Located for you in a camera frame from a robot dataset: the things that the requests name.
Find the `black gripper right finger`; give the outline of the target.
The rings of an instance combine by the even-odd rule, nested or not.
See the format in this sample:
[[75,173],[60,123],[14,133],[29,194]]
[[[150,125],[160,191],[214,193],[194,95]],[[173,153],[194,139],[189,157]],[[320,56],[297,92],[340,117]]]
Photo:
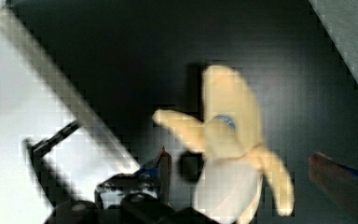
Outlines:
[[309,157],[309,178],[358,223],[358,169],[339,164],[321,152]]

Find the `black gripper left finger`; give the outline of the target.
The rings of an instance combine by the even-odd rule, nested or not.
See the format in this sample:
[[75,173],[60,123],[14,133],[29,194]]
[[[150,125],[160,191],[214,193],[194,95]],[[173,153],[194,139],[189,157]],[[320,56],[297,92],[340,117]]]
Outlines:
[[118,174],[99,184],[94,200],[58,204],[44,224],[218,224],[191,207],[169,204],[172,157],[162,149],[133,174]]

